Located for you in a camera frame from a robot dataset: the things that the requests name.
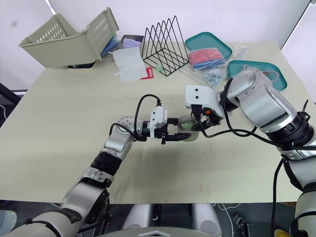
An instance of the beige plastic basket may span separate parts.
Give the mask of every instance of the beige plastic basket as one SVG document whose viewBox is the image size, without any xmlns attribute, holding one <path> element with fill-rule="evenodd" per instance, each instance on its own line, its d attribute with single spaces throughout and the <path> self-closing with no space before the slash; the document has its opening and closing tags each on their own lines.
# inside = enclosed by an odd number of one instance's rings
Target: beige plastic basket
<svg viewBox="0 0 316 237">
<path fill-rule="evenodd" d="M 86 29 L 76 32 L 61 14 L 52 16 L 19 44 L 44 67 L 92 63 L 119 29 L 108 7 Z"/>
</svg>

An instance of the white wall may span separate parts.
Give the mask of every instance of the white wall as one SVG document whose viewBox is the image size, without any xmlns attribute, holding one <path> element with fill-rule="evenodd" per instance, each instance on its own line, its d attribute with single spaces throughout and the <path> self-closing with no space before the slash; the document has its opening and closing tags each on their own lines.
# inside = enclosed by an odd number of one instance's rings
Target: white wall
<svg viewBox="0 0 316 237">
<path fill-rule="evenodd" d="M 52 14 L 44 0 L 0 0 L 0 80 L 27 89 L 44 67 L 18 44 Z"/>
<path fill-rule="evenodd" d="M 311 4 L 282 52 L 316 102 L 316 4 Z"/>
<path fill-rule="evenodd" d="M 110 6 L 124 34 L 177 15 L 184 40 L 203 31 L 223 41 L 276 41 L 283 45 L 309 0 L 50 0 L 80 31 Z M 49 19 L 44 0 L 0 0 L 0 79 L 10 89 L 28 88 L 43 67 L 17 45 Z"/>
<path fill-rule="evenodd" d="M 75 30 L 110 6 L 120 31 L 145 28 L 177 15 L 184 39 L 203 31 L 226 42 L 276 41 L 282 46 L 309 0 L 50 0 Z"/>
</svg>

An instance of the wire file rack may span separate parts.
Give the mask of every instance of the wire file rack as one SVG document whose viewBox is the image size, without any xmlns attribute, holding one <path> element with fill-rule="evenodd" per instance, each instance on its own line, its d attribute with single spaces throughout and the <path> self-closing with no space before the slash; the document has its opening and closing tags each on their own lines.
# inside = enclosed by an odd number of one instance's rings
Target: wire file rack
<svg viewBox="0 0 316 237">
<path fill-rule="evenodd" d="M 146 28 L 142 58 L 166 77 L 189 62 L 176 16 Z"/>
</svg>

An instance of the teal plastic lid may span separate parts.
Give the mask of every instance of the teal plastic lid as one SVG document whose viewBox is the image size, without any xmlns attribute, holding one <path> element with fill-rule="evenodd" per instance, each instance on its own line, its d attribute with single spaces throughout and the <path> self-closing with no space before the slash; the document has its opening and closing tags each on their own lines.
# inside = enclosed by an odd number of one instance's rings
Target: teal plastic lid
<svg viewBox="0 0 316 237">
<path fill-rule="evenodd" d="M 227 67 L 228 76 L 230 78 L 234 77 L 244 69 L 245 65 L 258 68 L 262 72 L 277 72 L 279 75 L 278 79 L 272 78 L 271 74 L 266 74 L 266 76 L 273 82 L 273 87 L 275 89 L 282 91 L 287 88 L 287 82 L 283 77 L 282 72 L 276 65 L 272 63 L 233 60 L 228 64 Z"/>
<path fill-rule="evenodd" d="M 231 48 L 210 32 L 202 32 L 196 36 L 188 38 L 186 40 L 186 47 L 189 50 L 217 48 L 225 59 L 228 59 L 233 53 Z"/>
</svg>

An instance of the beige tabletop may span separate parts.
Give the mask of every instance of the beige tabletop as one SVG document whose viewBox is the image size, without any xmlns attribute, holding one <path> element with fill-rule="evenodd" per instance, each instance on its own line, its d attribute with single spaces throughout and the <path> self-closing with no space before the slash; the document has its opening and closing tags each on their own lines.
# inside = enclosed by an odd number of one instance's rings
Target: beige tabletop
<svg viewBox="0 0 316 237">
<path fill-rule="evenodd" d="M 275 43 L 247 43 L 245 60 L 277 65 L 288 82 L 282 94 L 300 110 L 309 96 Z M 45 69 L 0 129 L 0 199 L 61 202 L 90 166 L 108 138 L 109 128 L 134 115 L 147 93 L 160 97 L 169 117 L 189 114 L 185 86 L 196 84 L 180 71 L 165 77 L 120 83 L 110 57 L 93 71 Z M 140 118 L 149 119 L 154 99 L 144 101 Z M 309 103 L 310 122 L 316 106 Z M 253 126 L 241 110 L 235 128 Z M 207 130 L 226 130 L 226 123 Z M 115 175 L 111 203 L 271 202 L 280 154 L 253 137 L 223 134 L 194 142 L 136 142 Z M 283 168 L 278 201 L 296 201 L 300 192 Z"/>
</svg>

